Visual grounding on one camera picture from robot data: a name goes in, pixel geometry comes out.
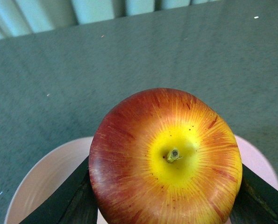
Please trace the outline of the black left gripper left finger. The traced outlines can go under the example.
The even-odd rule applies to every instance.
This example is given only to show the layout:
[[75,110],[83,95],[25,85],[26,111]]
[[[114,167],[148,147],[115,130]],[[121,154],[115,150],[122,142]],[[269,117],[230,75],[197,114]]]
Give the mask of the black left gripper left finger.
[[96,224],[98,206],[89,178],[88,158],[22,224]]

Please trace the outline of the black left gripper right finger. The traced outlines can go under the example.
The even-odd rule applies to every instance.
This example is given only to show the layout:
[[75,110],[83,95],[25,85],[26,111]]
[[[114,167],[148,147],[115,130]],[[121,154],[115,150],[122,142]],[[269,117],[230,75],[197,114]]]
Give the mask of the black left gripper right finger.
[[245,165],[230,213],[233,224],[278,224],[278,191]]

